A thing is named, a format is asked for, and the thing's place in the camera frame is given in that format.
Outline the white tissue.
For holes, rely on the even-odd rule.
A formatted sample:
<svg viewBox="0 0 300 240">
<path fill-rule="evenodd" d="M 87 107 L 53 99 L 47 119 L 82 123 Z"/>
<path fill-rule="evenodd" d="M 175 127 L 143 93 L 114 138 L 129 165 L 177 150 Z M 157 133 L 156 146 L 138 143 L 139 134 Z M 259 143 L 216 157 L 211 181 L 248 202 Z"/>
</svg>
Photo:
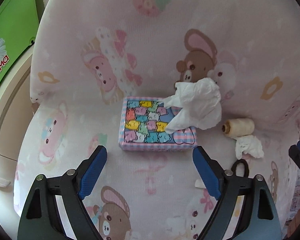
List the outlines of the white tissue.
<svg viewBox="0 0 300 240">
<path fill-rule="evenodd" d="M 235 154 L 237 159 L 241 159 L 244 154 L 249 154 L 256 159 L 264 157 L 262 143 L 256 136 L 245 135 L 236 137 L 235 141 Z"/>
</svg>

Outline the cream thread spool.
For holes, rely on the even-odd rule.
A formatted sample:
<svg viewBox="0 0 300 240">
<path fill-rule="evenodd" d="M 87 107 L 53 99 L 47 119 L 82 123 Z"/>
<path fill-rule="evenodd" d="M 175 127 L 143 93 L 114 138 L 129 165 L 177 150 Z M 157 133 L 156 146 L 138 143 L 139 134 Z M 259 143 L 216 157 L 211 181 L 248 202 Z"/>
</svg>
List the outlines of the cream thread spool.
<svg viewBox="0 0 300 240">
<path fill-rule="evenodd" d="M 230 138 L 251 135 L 255 129 L 255 123 L 249 118 L 228 119 L 222 125 L 222 132 Z"/>
</svg>

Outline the colourful pocket tissue pack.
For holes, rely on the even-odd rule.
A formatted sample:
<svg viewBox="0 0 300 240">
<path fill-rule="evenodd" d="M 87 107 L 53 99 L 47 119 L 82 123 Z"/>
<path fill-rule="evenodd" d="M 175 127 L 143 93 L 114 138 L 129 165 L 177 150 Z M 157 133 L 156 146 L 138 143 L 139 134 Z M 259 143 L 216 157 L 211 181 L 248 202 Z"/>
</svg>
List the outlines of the colourful pocket tissue pack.
<svg viewBox="0 0 300 240">
<path fill-rule="evenodd" d="M 165 108 L 161 98 L 126 97 L 123 100 L 119 146 L 124 151 L 186 151 L 197 146 L 194 127 L 165 132 L 180 108 Z"/>
</svg>

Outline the white tissue sticking out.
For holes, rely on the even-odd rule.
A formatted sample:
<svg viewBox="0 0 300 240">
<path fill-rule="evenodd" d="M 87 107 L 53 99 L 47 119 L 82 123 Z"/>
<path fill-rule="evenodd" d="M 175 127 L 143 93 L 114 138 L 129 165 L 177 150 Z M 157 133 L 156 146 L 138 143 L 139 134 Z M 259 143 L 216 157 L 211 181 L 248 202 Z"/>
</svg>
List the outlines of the white tissue sticking out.
<svg viewBox="0 0 300 240">
<path fill-rule="evenodd" d="M 175 87 L 174 95 L 160 100 L 165 108 L 180 108 L 166 126 L 166 133 L 172 134 L 189 127 L 206 130 L 221 121 L 221 93 L 213 79 L 205 77 L 195 83 L 178 82 Z"/>
</svg>

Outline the white plastic wall plug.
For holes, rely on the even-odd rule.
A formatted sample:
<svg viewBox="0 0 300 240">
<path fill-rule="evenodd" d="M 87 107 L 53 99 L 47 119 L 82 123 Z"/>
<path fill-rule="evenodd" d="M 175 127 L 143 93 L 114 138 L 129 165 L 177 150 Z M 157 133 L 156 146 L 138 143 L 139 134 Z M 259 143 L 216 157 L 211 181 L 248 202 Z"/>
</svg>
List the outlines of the white plastic wall plug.
<svg viewBox="0 0 300 240">
<path fill-rule="evenodd" d="M 204 182 L 203 182 L 201 179 L 197 179 L 197 180 L 195 181 L 194 186 L 195 186 L 196 188 L 198 188 L 198 189 L 205 189 L 205 188 L 206 188 Z"/>
</svg>

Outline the green plastic storage box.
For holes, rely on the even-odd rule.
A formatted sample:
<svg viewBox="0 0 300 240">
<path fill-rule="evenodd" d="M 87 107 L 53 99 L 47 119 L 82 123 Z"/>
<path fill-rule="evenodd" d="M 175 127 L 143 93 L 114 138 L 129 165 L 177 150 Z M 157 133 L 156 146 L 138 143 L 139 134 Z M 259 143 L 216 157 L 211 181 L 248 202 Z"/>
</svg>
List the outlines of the green plastic storage box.
<svg viewBox="0 0 300 240">
<path fill-rule="evenodd" d="M 43 0 L 0 0 L 0 85 L 9 69 L 35 42 Z"/>
</svg>

